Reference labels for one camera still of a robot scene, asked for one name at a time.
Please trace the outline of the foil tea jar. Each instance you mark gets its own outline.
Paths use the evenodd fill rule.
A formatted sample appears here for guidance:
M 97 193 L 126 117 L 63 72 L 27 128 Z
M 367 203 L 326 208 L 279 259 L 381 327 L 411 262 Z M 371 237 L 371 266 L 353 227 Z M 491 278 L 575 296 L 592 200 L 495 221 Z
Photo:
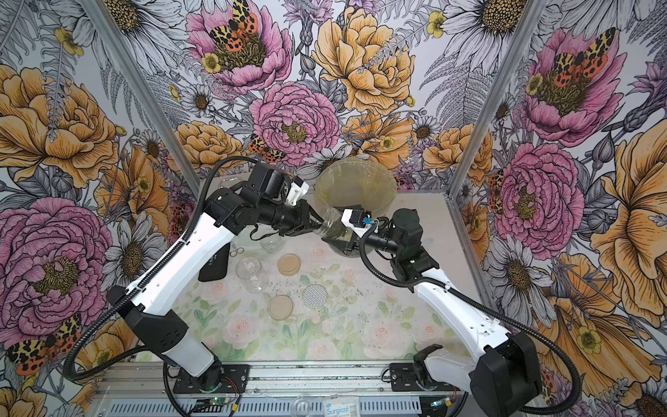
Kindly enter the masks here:
M 236 275 L 250 293 L 260 293 L 269 286 L 267 271 L 256 257 L 241 258 L 236 264 Z

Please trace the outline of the peeled foil seal disc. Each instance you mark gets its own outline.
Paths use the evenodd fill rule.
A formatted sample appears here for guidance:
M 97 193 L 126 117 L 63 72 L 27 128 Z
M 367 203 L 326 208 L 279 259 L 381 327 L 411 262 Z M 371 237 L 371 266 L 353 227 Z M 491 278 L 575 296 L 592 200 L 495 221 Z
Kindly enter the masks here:
M 321 309 L 328 300 L 328 292 L 319 284 L 311 284 L 302 291 L 302 302 L 308 309 Z

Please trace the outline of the clear jar beige lid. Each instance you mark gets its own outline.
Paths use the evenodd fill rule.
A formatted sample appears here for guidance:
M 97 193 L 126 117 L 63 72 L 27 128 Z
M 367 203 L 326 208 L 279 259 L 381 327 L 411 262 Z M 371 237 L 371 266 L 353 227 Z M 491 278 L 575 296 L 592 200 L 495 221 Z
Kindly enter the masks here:
M 281 252 L 284 243 L 284 239 L 279 235 L 268 236 L 260 240 L 262 249 L 268 254 L 277 254 Z

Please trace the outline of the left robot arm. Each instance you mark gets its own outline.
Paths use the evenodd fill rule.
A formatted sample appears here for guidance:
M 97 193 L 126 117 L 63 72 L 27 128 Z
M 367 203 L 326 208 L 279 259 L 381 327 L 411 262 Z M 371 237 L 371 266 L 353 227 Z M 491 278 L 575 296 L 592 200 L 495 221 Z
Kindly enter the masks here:
M 221 384 L 222 364 L 174 311 L 182 290 L 216 255 L 227 262 L 232 241 L 248 226 L 267 225 L 280 236 L 299 236 L 322 224 L 304 200 L 309 185 L 300 177 L 256 163 L 246 181 L 211 192 L 214 177 L 208 175 L 201 186 L 186 231 L 119 301 L 122 318 L 143 347 L 185 371 L 204 392 Z

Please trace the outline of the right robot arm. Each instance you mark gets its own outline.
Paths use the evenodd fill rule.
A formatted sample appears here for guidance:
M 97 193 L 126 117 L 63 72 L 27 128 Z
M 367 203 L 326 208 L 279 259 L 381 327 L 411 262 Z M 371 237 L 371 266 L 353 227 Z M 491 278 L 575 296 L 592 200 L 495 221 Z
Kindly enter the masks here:
M 449 385 L 469 393 L 488 416 L 523 411 L 541 390 L 533 341 L 511 335 L 500 321 L 460 293 L 422 244 L 423 229 L 416 210 L 401 208 L 389 220 L 374 219 L 361 206 L 336 208 L 333 227 L 353 236 L 333 244 L 358 250 L 361 260 L 384 283 L 408 288 L 453 330 L 469 356 L 450 354 L 434 343 L 413 357 L 419 387 Z

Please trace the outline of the yellow bin liner bag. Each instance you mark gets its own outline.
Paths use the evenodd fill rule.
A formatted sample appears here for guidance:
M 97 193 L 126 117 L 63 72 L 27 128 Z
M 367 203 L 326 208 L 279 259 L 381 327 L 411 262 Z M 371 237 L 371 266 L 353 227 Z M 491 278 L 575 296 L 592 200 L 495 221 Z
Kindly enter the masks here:
M 340 215 L 337 208 L 359 205 L 373 216 L 384 215 L 397 194 L 397 182 L 380 163 L 349 157 L 321 173 L 314 184 L 314 206 L 323 217 Z

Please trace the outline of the small metal scissors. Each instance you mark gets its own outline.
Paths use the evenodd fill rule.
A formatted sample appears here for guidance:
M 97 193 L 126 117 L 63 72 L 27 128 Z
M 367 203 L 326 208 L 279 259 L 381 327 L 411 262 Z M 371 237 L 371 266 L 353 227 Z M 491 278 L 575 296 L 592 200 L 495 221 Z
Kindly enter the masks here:
M 242 255 L 243 253 L 244 253 L 244 248 L 237 247 L 234 243 L 230 243 L 230 250 L 229 250 L 230 257 L 237 257 L 238 255 Z

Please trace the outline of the mesh waste bin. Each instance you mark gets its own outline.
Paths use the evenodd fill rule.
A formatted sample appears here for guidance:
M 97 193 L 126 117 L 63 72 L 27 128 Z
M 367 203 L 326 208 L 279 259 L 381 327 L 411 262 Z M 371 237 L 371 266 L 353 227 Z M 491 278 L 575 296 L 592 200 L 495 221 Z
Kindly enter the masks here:
M 382 216 L 396 194 L 392 173 L 377 162 L 351 157 L 333 163 L 315 184 L 315 208 L 325 221 L 322 239 L 338 255 L 357 257 L 356 235 L 341 221 L 343 211 L 363 210 L 373 218 Z

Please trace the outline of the silver first aid case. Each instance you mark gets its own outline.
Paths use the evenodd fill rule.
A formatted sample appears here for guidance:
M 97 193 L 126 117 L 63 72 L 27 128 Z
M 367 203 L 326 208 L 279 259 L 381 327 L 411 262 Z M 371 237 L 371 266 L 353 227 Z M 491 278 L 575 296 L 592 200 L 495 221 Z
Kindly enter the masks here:
M 237 175 L 225 175 L 224 177 L 215 177 L 208 189 L 207 196 L 211 196 L 217 189 L 220 188 L 230 189 L 232 186 L 248 180 L 249 177 L 249 172 Z

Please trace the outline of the black rectangular case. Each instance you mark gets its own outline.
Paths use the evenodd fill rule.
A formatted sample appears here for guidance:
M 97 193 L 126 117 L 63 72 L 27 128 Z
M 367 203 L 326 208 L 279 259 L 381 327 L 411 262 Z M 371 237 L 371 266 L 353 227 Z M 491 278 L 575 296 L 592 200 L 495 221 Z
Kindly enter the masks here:
M 198 281 L 211 283 L 224 279 L 228 273 L 231 244 L 220 248 L 200 269 Z

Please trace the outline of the surgical label box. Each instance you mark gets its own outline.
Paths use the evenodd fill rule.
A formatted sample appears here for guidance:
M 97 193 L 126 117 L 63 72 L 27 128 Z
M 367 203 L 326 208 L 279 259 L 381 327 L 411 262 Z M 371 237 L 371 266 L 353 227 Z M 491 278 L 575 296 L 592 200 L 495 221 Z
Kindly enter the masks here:
M 359 417 L 360 399 L 356 396 L 328 398 L 322 401 L 326 417 Z

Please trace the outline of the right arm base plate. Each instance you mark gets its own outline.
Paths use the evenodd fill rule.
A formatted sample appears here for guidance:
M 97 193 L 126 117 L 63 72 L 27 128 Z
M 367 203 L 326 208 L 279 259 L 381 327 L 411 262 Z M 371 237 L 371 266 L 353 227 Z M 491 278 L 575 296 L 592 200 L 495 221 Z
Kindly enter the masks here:
M 410 363 L 390 363 L 388 378 L 393 392 L 446 392 L 453 391 L 455 386 L 436 382 L 427 375 L 425 368 Z

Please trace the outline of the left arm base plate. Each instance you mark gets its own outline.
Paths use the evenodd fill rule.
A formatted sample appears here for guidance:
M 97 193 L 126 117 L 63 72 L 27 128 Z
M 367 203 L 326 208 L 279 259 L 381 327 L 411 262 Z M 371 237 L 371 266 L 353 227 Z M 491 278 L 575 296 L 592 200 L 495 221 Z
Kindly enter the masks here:
M 246 391 L 250 366 L 218 364 L 195 377 L 180 369 L 173 391 L 176 394 L 243 394 Z

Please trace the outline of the aluminium front rail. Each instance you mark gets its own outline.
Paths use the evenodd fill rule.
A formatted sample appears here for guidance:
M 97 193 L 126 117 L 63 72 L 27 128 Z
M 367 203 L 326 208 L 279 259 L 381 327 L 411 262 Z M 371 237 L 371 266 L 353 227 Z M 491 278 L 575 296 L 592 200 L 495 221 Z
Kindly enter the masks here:
M 395 395 L 385 361 L 250 361 L 243 397 Z M 163 365 L 121 362 L 102 377 L 97 400 L 164 398 Z

